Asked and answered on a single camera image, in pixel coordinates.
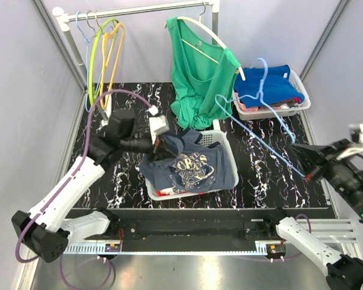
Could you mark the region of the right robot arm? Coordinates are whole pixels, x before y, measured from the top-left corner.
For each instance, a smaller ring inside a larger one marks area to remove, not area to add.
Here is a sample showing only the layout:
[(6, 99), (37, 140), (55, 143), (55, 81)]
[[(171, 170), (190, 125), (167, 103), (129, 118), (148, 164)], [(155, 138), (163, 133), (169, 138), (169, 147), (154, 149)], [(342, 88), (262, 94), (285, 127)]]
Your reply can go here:
[[(328, 146), (291, 144), (290, 148), (305, 171), (305, 179), (325, 179), (363, 221), (363, 170), (351, 161), (361, 155), (363, 145), (343, 139)], [(268, 239), (284, 239), (310, 259), (330, 289), (363, 289), (363, 260), (328, 247), (284, 209), (265, 216), (261, 228)]]

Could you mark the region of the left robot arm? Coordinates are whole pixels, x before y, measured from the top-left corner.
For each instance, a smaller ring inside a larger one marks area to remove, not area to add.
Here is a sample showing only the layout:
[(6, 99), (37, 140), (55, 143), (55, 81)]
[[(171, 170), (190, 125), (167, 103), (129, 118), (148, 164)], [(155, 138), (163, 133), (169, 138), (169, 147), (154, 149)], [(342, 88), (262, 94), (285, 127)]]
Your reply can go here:
[(28, 212), (17, 211), (11, 222), (18, 236), (15, 257), (20, 263), (32, 262), (20, 255), (25, 245), (50, 263), (60, 257), (68, 245), (88, 237), (123, 237), (119, 217), (105, 208), (96, 208), (84, 216), (65, 221), (66, 215), (91, 185), (121, 159), (123, 153), (145, 153), (149, 160), (170, 160), (179, 154), (165, 142), (169, 126), (157, 108), (149, 108), (149, 134), (135, 137), (133, 111), (117, 110), (94, 136), (86, 129), (83, 154), (46, 197)]

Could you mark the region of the lime green hanger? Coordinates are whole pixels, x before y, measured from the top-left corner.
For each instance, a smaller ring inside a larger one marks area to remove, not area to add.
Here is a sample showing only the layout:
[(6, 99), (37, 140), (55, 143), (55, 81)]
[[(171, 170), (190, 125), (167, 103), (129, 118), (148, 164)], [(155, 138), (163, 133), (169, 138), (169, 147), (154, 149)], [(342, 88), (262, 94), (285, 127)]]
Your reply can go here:
[(97, 78), (97, 86), (94, 86), (93, 78), (94, 78), (94, 69), (95, 69), (95, 61), (97, 50), (100, 47), (99, 42), (102, 38), (102, 32), (111, 32), (119, 23), (119, 20), (116, 18), (111, 18), (105, 21), (99, 30), (95, 33), (95, 35), (91, 38), (90, 44), (92, 44), (92, 49), (89, 54), (87, 54), (87, 83), (88, 83), (88, 105), (92, 106), (94, 104), (96, 95), (99, 93), (100, 86), (100, 78), (101, 74), (99, 74)]

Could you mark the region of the red tank top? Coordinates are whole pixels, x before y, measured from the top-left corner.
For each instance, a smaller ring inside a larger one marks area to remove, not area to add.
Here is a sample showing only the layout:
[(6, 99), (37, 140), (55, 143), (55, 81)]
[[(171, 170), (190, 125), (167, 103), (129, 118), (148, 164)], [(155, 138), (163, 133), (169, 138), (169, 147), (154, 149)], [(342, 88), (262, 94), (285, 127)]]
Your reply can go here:
[(175, 195), (175, 192), (172, 188), (165, 188), (163, 190), (157, 191), (157, 196), (163, 197), (163, 196), (172, 196)]

